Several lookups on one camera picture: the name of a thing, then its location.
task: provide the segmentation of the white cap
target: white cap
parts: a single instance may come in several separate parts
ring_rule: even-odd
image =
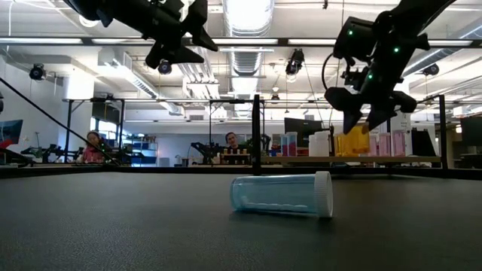
[[[333,189],[330,172],[315,174],[314,196],[317,215],[320,218],[331,218],[333,216]]]

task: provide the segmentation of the shelf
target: shelf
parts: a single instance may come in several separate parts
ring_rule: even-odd
[[[439,163],[440,157],[262,157],[269,163]]]

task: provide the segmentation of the cable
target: cable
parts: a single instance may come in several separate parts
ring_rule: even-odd
[[[313,85],[311,84],[310,73],[308,72],[308,65],[307,65],[306,62],[304,62],[304,68],[307,70],[308,82],[310,83],[311,93],[313,94],[313,98],[315,98],[316,110],[318,110],[319,119],[322,122],[322,128],[324,129],[325,124],[323,123],[322,113],[321,113],[321,111],[319,110],[319,107],[318,107],[318,99],[316,98],[315,90],[313,89]]]
[[[81,135],[73,131],[72,129],[69,129],[67,126],[63,125],[61,122],[56,120],[55,117],[52,117],[50,114],[48,114],[44,109],[40,108],[38,105],[36,105],[34,102],[32,102],[29,98],[25,97],[20,91],[16,90],[14,87],[12,87],[7,81],[5,81],[3,78],[0,78],[0,82],[2,82],[6,87],[8,87],[10,90],[15,92],[20,98],[24,99],[26,102],[28,102],[31,106],[35,107],[37,110],[39,110],[42,114],[50,118],[54,123],[57,123],[59,126],[61,126],[63,129],[66,129],[67,131],[71,132],[73,135],[77,136],[80,138],[83,142],[87,143],[87,145],[94,147],[97,151],[101,152],[104,157],[109,158],[116,166],[120,166],[119,162],[114,160],[110,155],[108,155],[106,152],[98,148],[97,146],[94,146],[92,143],[90,143],[88,140],[83,138]]]
[[[325,61],[323,62],[323,67],[322,67],[322,83],[323,83],[323,87],[325,88],[325,90],[328,90],[328,86],[326,85],[326,81],[325,81],[325,69],[326,69],[326,65],[328,64],[328,61],[330,60],[330,58],[333,56],[333,53],[330,53],[328,55],[328,57],[325,59]]]

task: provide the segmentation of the white container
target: white container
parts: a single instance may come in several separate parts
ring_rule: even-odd
[[[316,156],[318,157],[329,157],[330,156],[330,142],[329,142],[329,131],[315,132],[315,142],[316,142]]]
[[[316,140],[315,140],[315,135],[310,135],[309,136],[310,143],[308,145],[308,154],[311,157],[317,157],[318,156],[318,148],[316,145]]]

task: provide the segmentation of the clear plastic tube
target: clear plastic tube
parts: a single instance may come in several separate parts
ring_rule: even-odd
[[[333,215],[329,172],[235,178],[230,198],[237,211],[308,214],[321,218]]]

